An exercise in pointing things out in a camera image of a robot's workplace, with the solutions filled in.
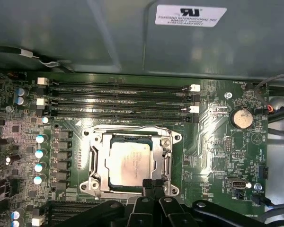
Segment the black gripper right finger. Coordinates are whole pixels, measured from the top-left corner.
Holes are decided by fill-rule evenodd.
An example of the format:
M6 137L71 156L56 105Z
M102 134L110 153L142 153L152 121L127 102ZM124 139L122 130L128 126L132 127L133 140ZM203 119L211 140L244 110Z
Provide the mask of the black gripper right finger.
M175 197L165 194L163 180L154 181L154 192L159 200L167 227L266 227L253 218L244 216L214 203L199 200L189 207Z

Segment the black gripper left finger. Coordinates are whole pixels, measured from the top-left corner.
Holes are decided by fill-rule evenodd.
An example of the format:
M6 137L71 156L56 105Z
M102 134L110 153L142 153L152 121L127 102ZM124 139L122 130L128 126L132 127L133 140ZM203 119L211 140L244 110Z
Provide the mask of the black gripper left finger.
M78 215L79 227L151 227L156 203L157 180L144 179L142 196L126 205L110 200Z

